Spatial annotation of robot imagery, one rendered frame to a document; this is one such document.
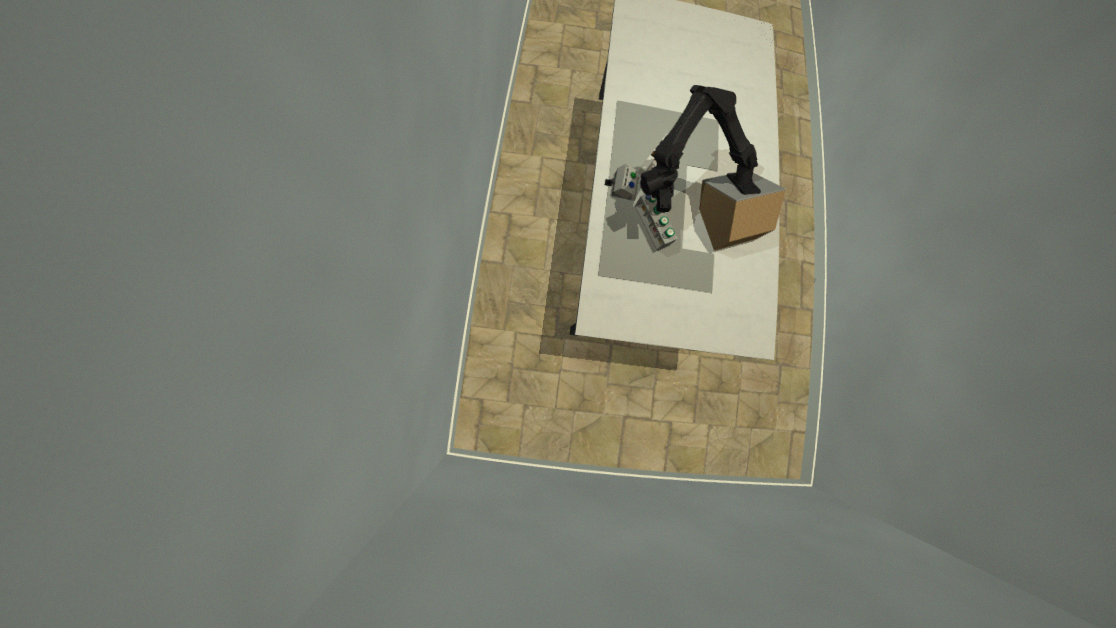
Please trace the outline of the grey sloping control panel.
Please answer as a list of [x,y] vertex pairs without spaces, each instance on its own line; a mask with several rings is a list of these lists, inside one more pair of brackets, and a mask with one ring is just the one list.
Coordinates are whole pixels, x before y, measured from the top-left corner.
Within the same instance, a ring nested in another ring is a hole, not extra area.
[[628,164],[624,164],[617,168],[616,178],[605,178],[604,185],[610,186],[610,184],[615,183],[613,185],[612,196],[631,200],[635,193],[637,174],[637,170],[632,168]]

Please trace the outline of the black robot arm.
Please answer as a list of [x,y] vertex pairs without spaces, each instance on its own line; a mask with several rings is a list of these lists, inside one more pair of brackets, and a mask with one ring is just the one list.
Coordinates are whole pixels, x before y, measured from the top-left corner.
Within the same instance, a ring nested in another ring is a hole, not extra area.
[[735,93],[700,85],[693,85],[690,91],[692,95],[685,110],[654,152],[657,166],[641,174],[639,186],[644,194],[652,193],[652,196],[657,196],[656,210],[660,213],[668,212],[672,209],[671,193],[674,191],[674,181],[679,177],[679,157],[681,158],[684,154],[682,151],[685,148],[690,135],[706,112],[713,114],[718,120],[727,137],[729,154],[738,164],[735,173],[727,173],[727,177],[744,195],[761,192],[752,182],[753,170],[758,166],[757,153],[754,145],[745,138],[738,120]]

